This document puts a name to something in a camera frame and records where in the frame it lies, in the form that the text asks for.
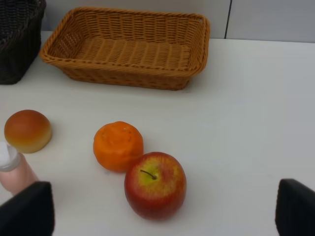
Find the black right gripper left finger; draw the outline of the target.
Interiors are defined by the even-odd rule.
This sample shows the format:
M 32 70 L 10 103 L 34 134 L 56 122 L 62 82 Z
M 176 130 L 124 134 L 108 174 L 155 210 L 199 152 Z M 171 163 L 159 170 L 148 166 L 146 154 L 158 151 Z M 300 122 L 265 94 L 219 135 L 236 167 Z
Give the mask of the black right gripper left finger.
M 54 227 L 50 182 L 37 181 L 0 206 L 2 236 L 51 236 Z

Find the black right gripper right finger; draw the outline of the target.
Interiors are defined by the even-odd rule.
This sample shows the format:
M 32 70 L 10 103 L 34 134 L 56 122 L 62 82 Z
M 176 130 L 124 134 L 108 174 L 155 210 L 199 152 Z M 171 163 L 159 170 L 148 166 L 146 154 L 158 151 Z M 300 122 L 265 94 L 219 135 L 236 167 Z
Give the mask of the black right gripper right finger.
M 314 236 L 315 192 L 295 179 L 281 179 L 275 224 L 281 236 Z

